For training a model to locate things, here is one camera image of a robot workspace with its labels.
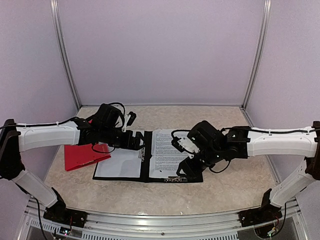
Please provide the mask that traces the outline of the black folder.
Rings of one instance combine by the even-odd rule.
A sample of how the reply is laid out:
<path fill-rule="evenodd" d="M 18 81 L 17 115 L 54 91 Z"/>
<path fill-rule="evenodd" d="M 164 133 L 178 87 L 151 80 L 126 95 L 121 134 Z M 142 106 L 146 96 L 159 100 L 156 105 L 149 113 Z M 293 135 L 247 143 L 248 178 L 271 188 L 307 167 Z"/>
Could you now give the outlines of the black folder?
<path fill-rule="evenodd" d="M 140 177 L 97 177 L 94 178 L 94 174 L 92 179 L 93 180 L 100 180 L 100 181 L 129 181 L 129 182 L 140 182 L 140 183 L 202 183 L 203 174 L 200 173 L 198 178 L 194 179 L 187 179 L 185 177 L 180 176 L 170 176 L 168 178 L 151 178 L 150 175 L 150 158 L 152 157 L 152 138 L 153 138 L 153 131 L 144 131 L 143 132 L 144 139 L 146 141 L 146 147 L 140 149 L 141 150 L 141 166 L 140 166 Z"/>

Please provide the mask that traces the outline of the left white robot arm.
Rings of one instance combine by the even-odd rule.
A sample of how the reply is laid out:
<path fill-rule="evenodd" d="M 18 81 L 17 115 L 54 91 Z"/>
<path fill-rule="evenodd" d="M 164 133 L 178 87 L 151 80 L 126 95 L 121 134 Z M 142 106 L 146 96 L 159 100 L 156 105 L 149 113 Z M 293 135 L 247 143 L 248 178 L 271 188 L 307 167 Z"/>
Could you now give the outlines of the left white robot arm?
<path fill-rule="evenodd" d="M 112 149 L 139 151 L 144 148 L 144 137 L 128 127 L 137 115 L 117 103 L 103 103 L 97 111 L 86 117 L 71 117 L 50 123 L 17 123 L 7 119 L 0 128 L 0 176 L 12 181 L 37 199 L 57 221 L 70 218 L 70 211 L 63 200 L 43 180 L 26 168 L 22 154 L 38 149 L 58 146 L 91 145 L 94 150 L 99 143 Z"/>

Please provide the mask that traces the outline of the printed text sheet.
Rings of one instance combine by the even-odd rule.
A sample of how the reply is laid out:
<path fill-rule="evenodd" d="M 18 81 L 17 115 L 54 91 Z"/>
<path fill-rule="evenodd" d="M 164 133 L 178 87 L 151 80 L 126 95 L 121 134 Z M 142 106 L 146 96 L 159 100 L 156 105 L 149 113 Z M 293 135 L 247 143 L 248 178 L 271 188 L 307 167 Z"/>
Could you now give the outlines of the printed text sheet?
<path fill-rule="evenodd" d="M 180 162 L 188 157 L 186 152 L 180 152 L 172 146 L 172 131 L 172 129 L 157 129 L 152 132 L 150 178 L 177 177 L 176 172 Z"/>

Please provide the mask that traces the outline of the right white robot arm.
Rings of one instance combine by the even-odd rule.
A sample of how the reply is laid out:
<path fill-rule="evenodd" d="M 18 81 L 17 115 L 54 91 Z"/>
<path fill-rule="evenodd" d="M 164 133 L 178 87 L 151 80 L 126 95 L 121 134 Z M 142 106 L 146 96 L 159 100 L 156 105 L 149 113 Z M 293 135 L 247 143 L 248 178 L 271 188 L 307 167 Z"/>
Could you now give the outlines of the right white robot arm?
<path fill-rule="evenodd" d="M 266 203 L 256 210 L 256 218 L 266 222 L 276 208 L 280 208 L 297 193 L 320 179 L 320 128 L 313 124 L 296 129 L 263 129 L 250 126 L 233 126 L 216 129 L 208 121 L 197 123 L 187 130 L 186 137 L 171 132 L 171 144 L 187 158 L 179 165 L 176 174 L 188 180 L 199 176 L 205 169 L 234 159 L 256 156 L 301 156 L 302 162 L 285 180 L 267 193 Z"/>

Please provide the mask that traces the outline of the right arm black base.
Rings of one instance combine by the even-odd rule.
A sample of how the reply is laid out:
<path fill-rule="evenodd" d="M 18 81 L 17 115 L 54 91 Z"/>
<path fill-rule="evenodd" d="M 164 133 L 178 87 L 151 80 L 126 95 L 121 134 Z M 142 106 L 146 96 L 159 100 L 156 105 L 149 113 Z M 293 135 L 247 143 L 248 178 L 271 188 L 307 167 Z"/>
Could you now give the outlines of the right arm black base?
<path fill-rule="evenodd" d="M 281 207 L 271 205 L 270 194 L 272 189 L 267 190 L 262 197 L 260 207 L 242 210 L 238 217 L 242 227 L 258 225 L 283 217 Z"/>

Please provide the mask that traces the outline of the red folder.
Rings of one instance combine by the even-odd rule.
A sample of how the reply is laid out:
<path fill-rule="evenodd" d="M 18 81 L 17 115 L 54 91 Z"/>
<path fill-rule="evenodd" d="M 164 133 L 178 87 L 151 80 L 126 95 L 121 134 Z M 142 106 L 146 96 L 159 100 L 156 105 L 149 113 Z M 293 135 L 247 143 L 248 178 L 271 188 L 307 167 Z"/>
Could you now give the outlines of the red folder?
<path fill-rule="evenodd" d="M 109 159 L 111 150 L 105 143 L 65 145 L 64 168 L 67 172 Z"/>

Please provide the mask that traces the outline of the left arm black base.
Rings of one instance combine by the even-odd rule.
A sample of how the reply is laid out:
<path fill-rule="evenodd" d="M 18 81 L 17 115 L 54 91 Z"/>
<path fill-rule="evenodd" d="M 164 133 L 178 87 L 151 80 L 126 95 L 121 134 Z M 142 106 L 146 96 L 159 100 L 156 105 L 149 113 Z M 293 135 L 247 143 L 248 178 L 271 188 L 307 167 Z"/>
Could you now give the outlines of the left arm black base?
<path fill-rule="evenodd" d="M 53 206 L 45 208 L 43 218 L 71 227 L 84 228 L 88 213 L 81 210 L 67 208 L 61 195 L 53 187 L 51 189 L 56 195 L 57 202 Z"/>

